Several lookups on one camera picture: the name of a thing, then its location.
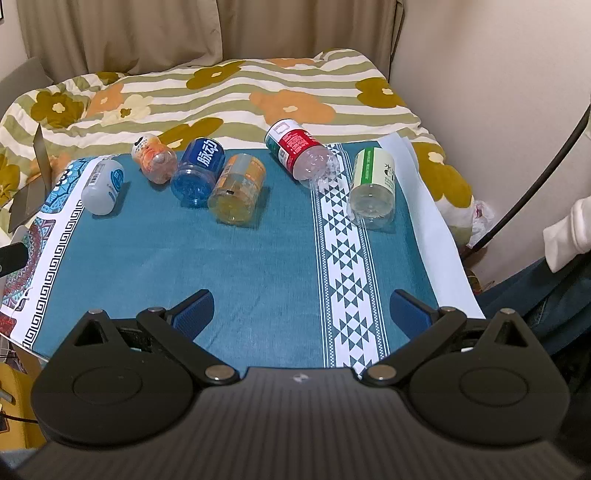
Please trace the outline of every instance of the white wall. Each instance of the white wall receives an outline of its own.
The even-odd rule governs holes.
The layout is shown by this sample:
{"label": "white wall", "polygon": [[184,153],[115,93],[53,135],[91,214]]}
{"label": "white wall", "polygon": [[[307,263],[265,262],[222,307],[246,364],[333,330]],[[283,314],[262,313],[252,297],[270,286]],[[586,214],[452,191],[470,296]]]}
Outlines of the white wall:
{"label": "white wall", "polygon": [[[589,0],[407,0],[391,83],[497,219],[589,105]],[[501,281],[543,256],[542,230],[591,195],[584,137],[474,266]]]}
{"label": "white wall", "polygon": [[2,9],[4,20],[0,21],[0,79],[27,59],[16,0],[2,0]]}

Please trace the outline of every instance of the empty plastic bottle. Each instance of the empty plastic bottle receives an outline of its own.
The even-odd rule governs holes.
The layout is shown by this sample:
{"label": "empty plastic bottle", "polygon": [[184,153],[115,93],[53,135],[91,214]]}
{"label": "empty plastic bottle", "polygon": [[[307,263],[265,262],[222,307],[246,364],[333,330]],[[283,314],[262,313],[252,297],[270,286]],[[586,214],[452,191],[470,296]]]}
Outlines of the empty plastic bottle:
{"label": "empty plastic bottle", "polygon": [[125,170],[118,161],[105,158],[98,162],[80,196],[84,207],[95,215],[111,213],[124,179]]}
{"label": "empty plastic bottle", "polygon": [[170,183],[171,189],[181,205],[206,207],[217,179],[226,163],[222,146],[211,138],[193,140]]}
{"label": "empty plastic bottle", "polygon": [[358,226],[379,229],[389,224],[395,213],[394,159],[378,147],[364,148],[355,157],[348,214]]}
{"label": "empty plastic bottle", "polygon": [[142,169],[146,178],[162,185],[177,171],[177,156],[155,135],[145,134],[131,147],[131,158]]}
{"label": "empty plastic bottle", "polygon": [[287,171],[313,189],[335,179],[339,160],[295,120],[279,120],[267,132],[265,145]]}
{"label": "empty plastic bottle", "polygon": [[234,155],[226,163],[209,197],[209,209],[223,223],[240,225],[248,222],[255,210],[265,175],[265,166],[258,158],[246,153]]}

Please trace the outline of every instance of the gray chair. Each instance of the gray chair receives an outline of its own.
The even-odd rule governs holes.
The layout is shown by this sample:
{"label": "gray chair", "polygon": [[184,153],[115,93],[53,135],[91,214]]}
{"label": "gray chair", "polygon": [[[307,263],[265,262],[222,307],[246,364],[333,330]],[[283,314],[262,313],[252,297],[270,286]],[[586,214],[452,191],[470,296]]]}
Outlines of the gray chair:
{"label": "gray chair", "polygon": [[33,57],[0,80],[0,119],[14,100],[23,93],[49,87],[53,81],[46,75],[41,62]]}

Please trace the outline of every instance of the black cable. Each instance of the black cable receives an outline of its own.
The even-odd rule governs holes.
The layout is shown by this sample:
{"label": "black cable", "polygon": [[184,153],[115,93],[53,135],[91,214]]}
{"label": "black cable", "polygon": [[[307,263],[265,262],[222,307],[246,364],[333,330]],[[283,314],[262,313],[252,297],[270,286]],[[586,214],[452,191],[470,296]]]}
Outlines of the black cable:
{"label": "black cable", "polygon": [[490,242],[491,239],[497,233],[499,233],[499,231],[507,223],[509,223],[509,221],[515,215],[517,215],[517,213],[519,213],[519,211],[525,206],[525,204],[530,201],[530,199],[535,195],[535,193],[540,189],[540,187],[545,183],[545,181],[548,180],[548,178],[550,178],[550,175],[552,175],[554,170],[556,170],[558,165],[560,165],[560,163],[564,160],[566,155],[573,148],[573,146],[577,142],[577,140],[581,137],[581,135],[583,135],[585,128],[587,127],[587,125],[589,123],[589,112],[590,111],[591,111],[591,105],[587,107],[587,110],[585,111],[585,113],[581,117],[581,120],[579,120],[579,123],[575,127],[573,133],[570,134],[570,137],[568,138],[568,140],[564,143],[564,145],[562,146],[560,151],[556,154],[554,159],[549,163],[549,165],[546,167],[546,169],[542,172],[542,175],[540,175],[538,177],[538,179],[535,182],[533,182],[532,186],[527,190],[527,192],[524,193],[523,197],[521,197],[519,199],[519,201],[515,205],[513,205],[511,210],[509,210],[509,212],[507,212],[507,214],[491,229],[490,232],[488,232],[485,236],[483,236],[480,240],[478,240],[476,242],[476,245],[474,245],[471,249],[467,249],[465,252],[463,252],[460,255],[460,258],[462,260],[465,260],[468,257],[470,257],[471,255],[475,254],[482,247],[484,247],[488,242]]}
{"label": "black cable", "polygon": [[8,420],[22,421],[24,423],[39,423],[36,420],[22,419],[21,417],[13,417],[12,415],[6,415],[3,411],[0,411],[0,417],[4,417]]}

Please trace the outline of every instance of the beige curtain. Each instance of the beige curtain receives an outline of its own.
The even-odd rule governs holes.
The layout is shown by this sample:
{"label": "beige curtain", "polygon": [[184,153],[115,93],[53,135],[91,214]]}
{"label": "beige curtain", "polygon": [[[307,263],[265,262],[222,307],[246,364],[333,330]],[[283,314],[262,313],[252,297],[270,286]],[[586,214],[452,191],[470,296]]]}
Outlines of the beige curtain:
{"label": "beige curtain", "polygon": [[303,58],[352,48],[389,76],[396,0],[217,0],[217,5],[224,59]]}
{"label": "beige curtain", "polygon": [[222,60],[216,0],[18,0],[22,36],[55,82]]}

